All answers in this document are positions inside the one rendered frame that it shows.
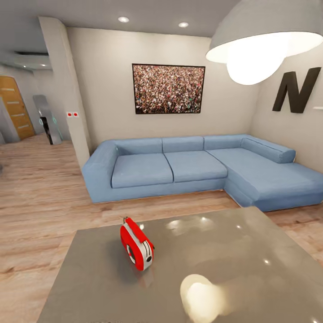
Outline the radio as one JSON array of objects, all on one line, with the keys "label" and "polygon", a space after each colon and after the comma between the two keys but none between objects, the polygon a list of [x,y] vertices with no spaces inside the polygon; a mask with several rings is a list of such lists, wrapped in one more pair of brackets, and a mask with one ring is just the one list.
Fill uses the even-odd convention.
[{"label": "radio", "polygon": [[139,271],[144,271],[153,262],[154,245],[131,218],[124,218],[120,233],[131,261]]}]

